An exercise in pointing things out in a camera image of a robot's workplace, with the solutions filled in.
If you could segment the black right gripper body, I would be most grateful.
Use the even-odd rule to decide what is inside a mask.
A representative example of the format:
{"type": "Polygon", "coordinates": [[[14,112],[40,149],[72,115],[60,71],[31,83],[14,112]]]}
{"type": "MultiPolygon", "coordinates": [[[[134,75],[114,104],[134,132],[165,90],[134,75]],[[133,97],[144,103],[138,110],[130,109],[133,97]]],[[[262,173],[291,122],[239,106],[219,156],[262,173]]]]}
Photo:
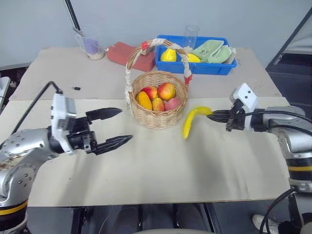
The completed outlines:
{"type": "Polygon", "coordinates": [[[245,128],[245,110],[243,102],[237,99],[229,110],[229,119],[226,123],[226,131],[244,130],[245,128]]]}

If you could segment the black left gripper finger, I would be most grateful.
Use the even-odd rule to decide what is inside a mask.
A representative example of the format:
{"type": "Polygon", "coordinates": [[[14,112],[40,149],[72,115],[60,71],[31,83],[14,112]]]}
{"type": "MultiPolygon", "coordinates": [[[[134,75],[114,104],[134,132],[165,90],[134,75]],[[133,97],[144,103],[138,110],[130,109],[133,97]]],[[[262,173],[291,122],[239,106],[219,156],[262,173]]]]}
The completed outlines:
{"type": "Polygon", "coordinates": [[[88,121],[93,121],[97,119],[100,119],[100,120],[108,119],[108,118],[116,116],[117,114],[121,112],[122,110],[120,108],[108,107],[108,108],[100,108],[100,109],[88,111],[85,114],[88,118],[88,121]]]}
{"type": "Polygon", "coordinates": [[[100,155],[109,151],[113,151],[123,144],[127,143],[132,138],[133,135],[124,135],[109,138],[104,143],[94,145],[93,153],[96,155],[100,155]]]}

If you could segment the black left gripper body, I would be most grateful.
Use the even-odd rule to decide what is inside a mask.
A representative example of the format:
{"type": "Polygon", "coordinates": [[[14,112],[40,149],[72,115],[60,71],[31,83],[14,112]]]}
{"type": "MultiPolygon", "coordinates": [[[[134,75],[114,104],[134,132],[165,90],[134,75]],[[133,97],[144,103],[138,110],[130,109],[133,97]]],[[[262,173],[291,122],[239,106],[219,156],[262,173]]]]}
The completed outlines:
{"type": "Polygon", "coordinates": [[[96,151],[97,140],[95,132],[90,130],[92,121],[88,117],[75,119],[74,124],[67,135],[68,141],[74,150],[81,149],[87,154],[96,151]]]}

